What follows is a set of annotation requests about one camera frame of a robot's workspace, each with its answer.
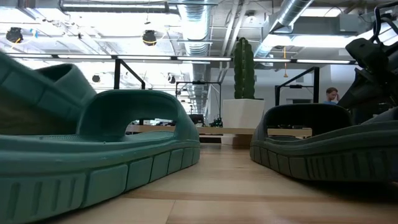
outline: black metal frame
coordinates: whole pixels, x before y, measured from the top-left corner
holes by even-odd
[[[114,62],[114,83],[113,89],[120,89],[120,65],[123,65],[124,68],[127,69],[139,82],[141,82],[141,90],[145,90],[145,82],[143,79],[137,75],[135,71],[133,71],[128,64],[126,64],[122,59],[116,59]],[[144,125],[144,120],[139,120],[139,125]]]
[[[206,84],[217,84],[220,86],[220,100],[219,100],[219,105],[218,105],[218,110],[219,110],[219,114],[221,116],[221,82],[201,82],[201,81],[193,81],[193,82],[175,82],[175,97],[178,98],[178,85],[179,84],[192,84],[192,85],[206,85]]]
[[[280,104],[280,89],[282,87],[294,87],[294,85],[290,86],[288,84],[298,78],[303,77],[304,75],[312,71],[313,71],[313,86],[301,86],[301,87],[313,87],[313,103],[319,103],[319,67],[312,67],[304,71],[303,73],[296,75],[295,77],[291,78],[285,83],[275,86],[275,106],[279,106]]]

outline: potted cactus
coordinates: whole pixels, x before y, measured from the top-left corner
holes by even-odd
[[[248,40],[240,38],[234,50],[235,99],[223,101],[224,128],[256,128],[262,118],[265,101],[254,98],[253,59]]]

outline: cactus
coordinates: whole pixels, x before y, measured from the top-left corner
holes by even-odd
[[[254,99],[254,60],[251,45],[240,38],[234,51],[235,99]]]

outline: ceiling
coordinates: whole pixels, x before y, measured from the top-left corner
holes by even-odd
[[[113,8],[112,11],[98,9],[96,11],[81,12],[72,10],[66,13],[54,11],[51,8],[40,8],[37,10],[21,10],[18,7],[9,7],[12,0],[3,0],[0,3],[0,49],[8,53],[23,54],[110,54],[110,55],[185,55],[187,52],[184,45],[184,35],[194,34],[195,28],[184,27],[183,21],[178,14],[173,12],[176,6],[170,4],[169,14],[153,13],[148,6],[140,2],[147,12],[128,12],[121,8]],[[64,1],[69,3],[90,2],[90,0]],[[134,1],[92,1],[105,2],[112,8],[113,4],[134,4]],[[317,1],[315,0],[307,8],[302,16],[307,17],[336,17],[346,11],[350,14],[358,12],[371,12],[373,7],[383,1]],[[228,21],[231,19],[231,8],[233,0],[218,0],[211,7],[209,15],[208,37],[209,51],[207,56],[220,56],[223,48],[224,37],[227,33]],[[252,45],[253,51],[262,42],[262,28],[267,16],[278,12],[282,1],[250,1],[246,8],[246,15],[239,29],[238,37],[245,37]],[[242,6],[238,6],[236,19],[240,15]],[[238,29],[233,24],[233,31]],[[19,44],[12,43],[6,39],[6,33],[11,27],[22,28],[24,41]],[[146,46],[142,41],[145,30],[155,30],[157,42],[154,46]],[[348,54],[341,53],[342,48],[325,47],[302,47],[288,45],[286,48],[273,48],[270,54],[274,58],[306,58],[306,59],[333,59],[348,60]],[[40,68],[62,63],[62,60],[46,59],[18,59],[30,68]],[[90,60],[73,61],[82,69],[87,79],[97,91],[113,88],[114,63],[113,62],[91,62]],[[193,66],[190,63],[144,63],[131,62],[128,65],[147,83],[149,88],[175,93],[175,85],[168,81],[169,75],[174,76],[176,81],[193,81]],[[218,63],[211,63],[212,67],[218,68]],[[312,65],[291,64],[288,69],[305,69]],[[256,66],[256,69],[267,69],[271,71],[284,68],[283,63],[275,63],[272,66]],[[93,82],[92,76],[99,75],[100,82]],[[121,69],[121,88],[139,88],[140,83],[125,69]],[[189,100],[188,91],[183,91],[181,99],[185,109],[190,111],[195,100]]]

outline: exposed ductwork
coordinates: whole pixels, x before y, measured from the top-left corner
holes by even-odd
[[[313,0],[284,0],[280,6],[276,19],[271,20],[268,17],[265,21],[263,28],[265,38],[262,43],[266,41],[266,36],[272,30],[280,29],[281,27],[292,27],[294,22],[311,5],[312,2]],[[272,47],[261,44],[254,54],[255,57],[266,57],[271,50]]]
[[[210,21],[210,7],[198,4],[179,5],[178,9],[182,18],[183,38],[187,40],[206,40]],[[207,56],[208,44],[185,43],[185,50],[189,56]],[[207,65],[192,64],[192,81],[208,81],[210,74]],[[202,113],[206,105],[207,85],[193,85],[191,98],[194,98],[197,112]]]

